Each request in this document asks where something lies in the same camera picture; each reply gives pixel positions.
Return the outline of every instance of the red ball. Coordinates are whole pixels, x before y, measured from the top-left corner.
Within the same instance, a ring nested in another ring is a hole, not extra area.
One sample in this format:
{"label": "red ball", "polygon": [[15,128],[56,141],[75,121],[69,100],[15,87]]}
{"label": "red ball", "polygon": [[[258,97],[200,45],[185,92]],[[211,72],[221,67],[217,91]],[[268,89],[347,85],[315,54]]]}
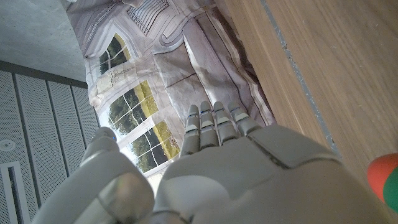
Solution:
{"label": "red ball", "polygon": [[368,167],[368,182],[374,193],[384,203],[383,188],[391,172],[398,167],[398,153],[388,154],[373,160]]}

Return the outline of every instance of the robot finger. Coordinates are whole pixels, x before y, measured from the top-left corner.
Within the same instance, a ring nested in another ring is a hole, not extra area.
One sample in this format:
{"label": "robot finger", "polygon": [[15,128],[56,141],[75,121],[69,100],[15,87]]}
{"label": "robot finger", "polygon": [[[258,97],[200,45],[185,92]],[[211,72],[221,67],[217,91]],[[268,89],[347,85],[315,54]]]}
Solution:
{"label": "robot finger", "polygon": [[239,136],[236,133],[227,112],[224,109],[222,102],[217,101],[214,103],[214,112],[217,123],[217,132],[220,138],[221,145],[232,139],[237,139]]}
{"label": "robot finger", "polygon": [[209,102],[200,104],[200,150],[219,146],[213,114]]}
{"label": "robot finger", "polygon": [[184,141],[180,157],[194,154],[200,149],[200,120],[199,109],[191,105],[188,111],[187,125],[185,126]]}
{"label": "robot finger", "polygon": [[261,127],[255,122],[248,114],[240,108],[235,102],[230,102],[228,110],[231,113],[236,125],[238,126],[239,132],[242,136],[247,136],[250,132],[260,129]]}

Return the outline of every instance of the window pane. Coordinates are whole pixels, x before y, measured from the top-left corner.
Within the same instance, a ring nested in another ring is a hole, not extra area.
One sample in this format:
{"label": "window pane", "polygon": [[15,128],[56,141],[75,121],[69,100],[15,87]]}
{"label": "window pane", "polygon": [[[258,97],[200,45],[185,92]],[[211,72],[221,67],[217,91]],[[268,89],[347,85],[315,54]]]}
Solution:
{"label": "window pane", "polygon": [[167,156],[167,159],[171,159],[180,153],[180,148],[177,145],[172,133],[166,125],[165,121],[162,121],[155,125],[153,128],[154,132],[158,136],[159,141],[162,143],[162,149],[164,150],[164,154]]}
{"label": "window pane", "polygon": [[108,54],[104,52],[100,57],[99,57],[99,63],[101,64],[99,66],[99,70],[101,74],[104,74],[109,68],[108,68]]}
{"label": "window pane", "polygon": [[119,42],[120,46],[123,48],[126,44],[124,43],[124,40],[120,37],[119,34],[114,34],[114,38]]}
{"label": "window pane", "polygon": [[129,90],[127,93],[124,94],[126,101],[130,105],[131,108],[135,107],[139,104],[139,99],[134,91],[134,89]]}
{"label": "window pane", "polygon": [[129,117],[132,121],[134,121],[134,123],[137,123],[137,125],[141,124],[147,119],[140,105],[132,109],[132,111],[129,113]]}
{"label": "window pane", "polygon": [[136,91],[137,94],[142,95],[142,98],[152,95],[152,91],[150,90],[147,80],[143,81],[142,83],[134,87],[134,90]]}
{"label": "window pane", "polygon": [[164,141],[161,146],[167,159],[172,159],[174,156],[180,153],[180,148],[173,136]]}
{"label": "window pane", "polygon": [[130,60],[131,56],[130,56],[129,49],[127,47],[125,47],[123,49],[123,54],[124,54],[124,56],[126,57],[127,60]]}
{"label": "window pane", "polygon": [[118,66],[124,62],[127,62],[127,58],[126,56],[124,56],[123,52],[121,52],[114,59],[111,60],[111,68]]}
{"label": "window pane", "polygon": [[141,103],[141,108],[146,116],[148,118],[150,115],[156,113],[158,111],[157,105],[155,102],[155,99],[153,96],[150,96]]}
{"label": "window pane", "polygon": [[109,110],[99,114],[99,117],[98,117],[99,123],[101,126],[111,128],[115,132],[115,135],[118,138],[118,140],[120,140],[122,136],[121,136],[120,132],[113,125],[113,122],[110,120],[108,114],[109,114]]}
{"label": "window pane", "polygon": [[146,132],[145,135],[146,135],[151,147],[155,147],[156,145],[159,144],[159,140],[158,140],[153,128],[151,128],[148,132]]}
{"label": "window pane", "polygon": [[113,39],[112,39],[111,43],[109,44],[107,50],[109,52],[109,56],[112,59],[113,57],[116,56],[116,54],[119,53],[119,51],[122,50],[122,46],[119,43],[119,41],[115,37],[113,37]]}
{"label": "window pane", "polygon": [[104,63],[106,61],[108,61],[108,54],[106,52],[104,52],[100,57],[99,57],[99,63]]}
{"label": "window pane", "polygon": [[120,134],[122,136],[127,135],[128,133],[130,133],[134,128],[137,127],[137,124],[134,120],[131,119],[130,116],[125,115],[123,116],[118,122],[116,122],[115,124],[115,128],[117,131],[120,132]]}
{"label": "window pane", "polygon": [[149,151],[140,158],[137,159],[136,166],[142,172],[150,171],[151,169],[156,167],[156,162],[152,153]]}
{"label": "window pane", "polygon": [[132,142],[132,151],[136,156],[141,156],[149,150],[150,146],[144,135]]}
{"label": "window pane", "polygon": [[130,108],[124,101],[123,96],[115,100],[109,107],[108,116],[115,123],[114,128],[118,129],[121,134],[127,134],[132,130],[132,121],[129,119],[128,114],[125,115],[129,109]]}
{"label": "window pane", "polygon": [[154,153],[154,157],[158,166],[168,160],[162,149],[162,146],[156,146],[152,152]]}

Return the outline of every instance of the perforated panel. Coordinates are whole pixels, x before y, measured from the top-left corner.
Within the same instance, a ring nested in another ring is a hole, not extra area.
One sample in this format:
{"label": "perforated panel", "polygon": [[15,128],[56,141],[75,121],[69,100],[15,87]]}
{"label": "perforated panel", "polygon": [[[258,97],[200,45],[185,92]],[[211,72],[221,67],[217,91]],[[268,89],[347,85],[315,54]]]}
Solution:
{"label": "perforated panel", "polygon": [[49,82],[49,88],[65,160],[69,174],[72,174],[79,168],[85,153],[75,103],[70,86]]}
{"label": "perforated panel", "polygon": [[16,75],[42,203],[67,178],[44,80]]}
{"label": "perforated panel", "polygon": [[[0,140],[12,140],[16,148],[9,152],[0,151],[0,163],[19,161],[26,193],[29,216],[32,219],[37,211],[36,194],[32,180],[32,173],[27,155],[25,138],[21,125],[17,99],[12,76],[8,72],[0,71]],[[0,183],[0,223],[8,223],[7,205],[5,204],[4,189]]]}
{"label": "perforated panel", "polygon": [[83,138],[86,145],[91,142],[95,131],[98,129],[98,121],[95,116],[94,108],[89,104],[88,93],[86,89],[72,87],[75,103],[80,119],[81,129],[83,130]]}
{"label": "perforated panel", "polygon": [[4,187],[2,184],[1,172],[0,172],[0,222],[3,224],[10,223],[7,212],[7,201],[4,193]]}

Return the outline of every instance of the printed window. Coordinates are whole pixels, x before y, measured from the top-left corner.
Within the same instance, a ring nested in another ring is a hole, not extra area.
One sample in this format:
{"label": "printed window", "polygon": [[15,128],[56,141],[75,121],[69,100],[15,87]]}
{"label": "printed window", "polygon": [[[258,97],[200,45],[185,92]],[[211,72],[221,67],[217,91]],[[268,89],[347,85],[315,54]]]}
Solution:
{"label": "printed window", "polygon": [[119,34],[115,34],[105,52],[99,57],[99,70],[104,74],[110,68],[127,62],[130,59],[129,50]]}
{"label": "printed window", "polygon": [[143,81],[111,104],[108,111],[110,128],[123,137],[157,111],[148,81]]}
{"label": "printed window", "polygon": [[134,140],[129,149],[137,156],[133,163],[147,172],[173,158],[180,152],[165,121],[156,124],[145,134]]}
{"label": "printed window", "polygon": [[[127,93],[116,99],[101,114],[102,126],[110,127],[118,139],[138,127],[148,117],[158,112],[148,81],[143,81]],[[173,158],[180,152],[165,121],[161,121],[127,146],[120,146],[127,151],[128,158],[142,171],[147,172]]]}

